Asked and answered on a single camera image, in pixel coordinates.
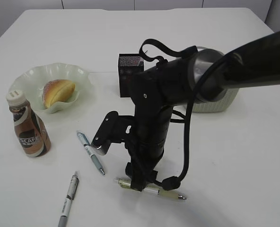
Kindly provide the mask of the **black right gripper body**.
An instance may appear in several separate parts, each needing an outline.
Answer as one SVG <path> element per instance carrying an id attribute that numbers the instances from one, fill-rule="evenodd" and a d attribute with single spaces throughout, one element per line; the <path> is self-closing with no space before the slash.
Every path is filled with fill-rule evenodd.
<path id="1" fill-rule="evenodd" d="M 131 99 L 135 105 L 135 123 L 131 136 L 125 142 L 131 160 L 125 173 L 132 178 L 141 175 L 146 184 L 180 184 L 189 167 L 189 129 L 194 103 L 194 79 L 190 74 L 194 58 L 178 58 L 156 66 L 132 77 Z M 164 145 L 174 112 L 174 106 L 187 104 L 184 123 L 184 163 L 179 176 L 157 180 L 154 170 L 164 154 Z"/>

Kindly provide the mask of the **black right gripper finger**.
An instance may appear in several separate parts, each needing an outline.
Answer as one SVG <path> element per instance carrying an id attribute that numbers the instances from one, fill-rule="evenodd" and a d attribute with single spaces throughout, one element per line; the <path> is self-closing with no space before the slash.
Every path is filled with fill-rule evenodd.
<path id="1" fill-rule="evenodd" d="M 146 187 L 146 179 L 141 175 L 134 175 L 131 178 L 131 188 L 136 191 L 143 191 Z"/>

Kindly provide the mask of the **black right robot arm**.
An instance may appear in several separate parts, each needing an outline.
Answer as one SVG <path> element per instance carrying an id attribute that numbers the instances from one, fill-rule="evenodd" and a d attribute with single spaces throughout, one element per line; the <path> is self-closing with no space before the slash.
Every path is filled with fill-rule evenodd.
<path id="1" fill-rule="evenodd" d="M 131 162 L 126 174 L 133 189 L 148 183 L 166 191 L 179 188 L 189 168 L 190 121 L 195 103 L 221 100 L 232 88 L 280 85 L 280 31 L 238 47 L 227 54 L 196 46 L 176 52 L 160 41 L 147 39 L 173 61 L 145 56 L 156 65 L 132 76 L 129 90 L 135 105 L 131 138 L 126 147 Z M 158 181 L 154 168 L 164 154 L 164 143 L 174 107 L 187 106 L 184 117 L 184 163 L 179 176 Z"/>

